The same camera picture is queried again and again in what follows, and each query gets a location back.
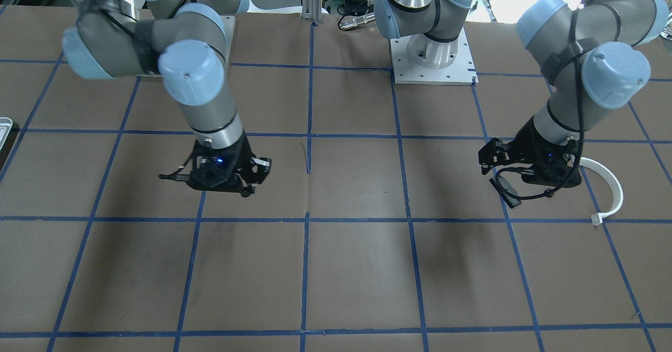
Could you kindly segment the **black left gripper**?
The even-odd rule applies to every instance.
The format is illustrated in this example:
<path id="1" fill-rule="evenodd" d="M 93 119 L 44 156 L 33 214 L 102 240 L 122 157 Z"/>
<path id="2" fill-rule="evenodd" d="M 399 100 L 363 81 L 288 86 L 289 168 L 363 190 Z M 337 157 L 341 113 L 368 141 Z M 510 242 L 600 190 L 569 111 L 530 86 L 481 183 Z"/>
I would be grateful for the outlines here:
<path id="1" fill-rule="evenodd" d="M 530 118 L 509 143 L 508 156 L 514 163 L 531 165 L 533 173 L 522 177 L 525 183 L 556 187 L 569 177 L 562 187 L 576 187 L 582 182 L 581 175 L 580 172 L 571 172 L 573 168 L 569 166 L 569 161 L 570 156 L 578 153 L 578 147 L 577 140 L 566 144 L 547 141 Z"/>

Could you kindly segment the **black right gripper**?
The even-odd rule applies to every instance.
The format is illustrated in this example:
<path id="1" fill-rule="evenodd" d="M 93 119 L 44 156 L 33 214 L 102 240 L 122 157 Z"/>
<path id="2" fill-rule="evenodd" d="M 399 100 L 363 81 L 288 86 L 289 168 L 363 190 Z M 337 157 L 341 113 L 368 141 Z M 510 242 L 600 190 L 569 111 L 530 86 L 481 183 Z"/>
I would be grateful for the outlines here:
<path id="1" fill-rule="evenodd" d="M 213 149 L 197 143 L 192 153 L 192 170 L 187 186 L 197 191 L 239 191 L 247 198 L 269 175 L 271 158 L 257 157 L 243 134 L 232 146 Z"/>

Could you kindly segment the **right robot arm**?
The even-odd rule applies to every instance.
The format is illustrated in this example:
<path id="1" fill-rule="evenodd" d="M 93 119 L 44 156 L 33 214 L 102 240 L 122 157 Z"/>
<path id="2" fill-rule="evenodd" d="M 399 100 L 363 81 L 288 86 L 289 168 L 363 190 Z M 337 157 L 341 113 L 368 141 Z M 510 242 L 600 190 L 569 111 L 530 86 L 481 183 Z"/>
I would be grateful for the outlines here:
<path id="1" fill-rule="evenodd" d="M 158 75 L 195 135 L 186 162 L 159 178 L 197 191 L 254 194 L 271 159 L 250 149 L 228 85 L 225 16 L 244 14 L 249 0 L 145 0 L 153 17 L 139 20 L 126 0 L 82 0 L 77 26 L 62 38 L 80 77 L 106 80 Z"/>

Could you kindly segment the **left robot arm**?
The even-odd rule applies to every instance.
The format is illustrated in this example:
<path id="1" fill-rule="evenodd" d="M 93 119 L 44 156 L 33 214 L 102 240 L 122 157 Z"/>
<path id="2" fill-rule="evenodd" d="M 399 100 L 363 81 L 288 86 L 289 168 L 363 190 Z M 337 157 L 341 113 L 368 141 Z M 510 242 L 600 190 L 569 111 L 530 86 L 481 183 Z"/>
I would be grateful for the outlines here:
<path id="1" fill-rule="evenodd" d="M 380 34 L 411 37 L 409 53 L 418 64 L 439 69 L 452 63 L 473 0 L 374 0 Z M 516 134 L 494 138 L 478 153 L 482 174 L 494 167 L 516 168 L 523 181 L 571 188 L 581 182 L 569 168 L 580 158 L 585 133 L 621 108 L 651 75 L 635 46 L 658 37 L 669 21 L 664 0 L 581 0 L 571 10 L 564 0 L 538 0 L 516 24 L 524 48 L 556 89 Z"/>

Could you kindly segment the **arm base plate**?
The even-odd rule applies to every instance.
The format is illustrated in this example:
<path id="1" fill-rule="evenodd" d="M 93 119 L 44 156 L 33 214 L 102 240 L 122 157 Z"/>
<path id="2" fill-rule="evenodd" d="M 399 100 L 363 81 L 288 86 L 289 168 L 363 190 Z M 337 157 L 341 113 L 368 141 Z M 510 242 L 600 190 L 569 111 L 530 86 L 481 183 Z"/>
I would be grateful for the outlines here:
<path id="1" fill-rule="evenodd" d="M 220 18 L 222 19 L 225 28 L 225 40 L 226 40 L 225 61 L 226 61 L 226 68 L 228 68 L 230 65 L 230 51 L 233 43 L 236 17 L 233 15 L 222 15 Z"/>
<path id="2" fill-rule="evenodd" d="M 391 39 L 390 53 L 397 84 L 470 86 L 479 82 L 464 29 L 449 43 L 423 34 Z"/>

